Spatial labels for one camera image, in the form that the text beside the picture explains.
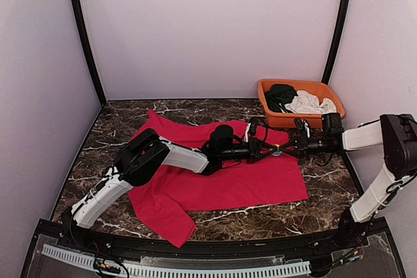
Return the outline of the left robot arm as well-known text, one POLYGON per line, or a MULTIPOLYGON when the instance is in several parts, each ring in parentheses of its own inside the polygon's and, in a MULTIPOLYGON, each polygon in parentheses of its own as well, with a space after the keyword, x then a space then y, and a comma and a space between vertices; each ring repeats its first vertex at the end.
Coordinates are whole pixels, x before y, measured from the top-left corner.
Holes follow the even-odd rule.
POLYGON ((231 126, 222 124, 214 129, 201 148, 188 148, 147 128, 117 154, 101 180, 65 210, 62 222, 69 227, 67 240, 78 249, 87 249, 92 244, 92 236, 85 229, 91 228, 119 197, 150 182, 163 165, 210 176, 219 171, 225 161, 255 163, 281 154, 277 146, 256 138, 255 134, 255 126, 249 125, 244 136, 238 137, 231 126))

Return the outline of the red t-shirt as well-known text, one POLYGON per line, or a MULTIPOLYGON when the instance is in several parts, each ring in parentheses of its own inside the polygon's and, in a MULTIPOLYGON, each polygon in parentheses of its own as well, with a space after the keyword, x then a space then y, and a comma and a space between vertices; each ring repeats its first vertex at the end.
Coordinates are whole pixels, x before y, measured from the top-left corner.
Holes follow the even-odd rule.
POLYGON ((197 228, 189 212, 308 199, 298 162, 288 155, 252 164, 228 161, 225 169, 211 176, 162 166, 149 183, 128 196, 137 218, 175 247, 181 247, 197 228))

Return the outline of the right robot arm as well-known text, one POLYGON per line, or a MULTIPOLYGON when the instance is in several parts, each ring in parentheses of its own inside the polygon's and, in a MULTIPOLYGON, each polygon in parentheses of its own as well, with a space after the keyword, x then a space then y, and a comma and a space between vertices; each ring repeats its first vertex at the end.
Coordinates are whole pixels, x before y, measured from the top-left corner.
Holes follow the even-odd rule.
POLYGON ((372 183, 346 209, 333 232, 333 243, 346 248, 371 220, 390 205, 397 193, 416 179, 416 121, 412 115, 383 114, 374 121, 345 130, 338 113, 322 116, 322 134, 310 133, 305 120, 296 119, 298 134, 278 147, 278 153, 296 158, 327 154, 347 154, 380 148, 382 167, 372 183))

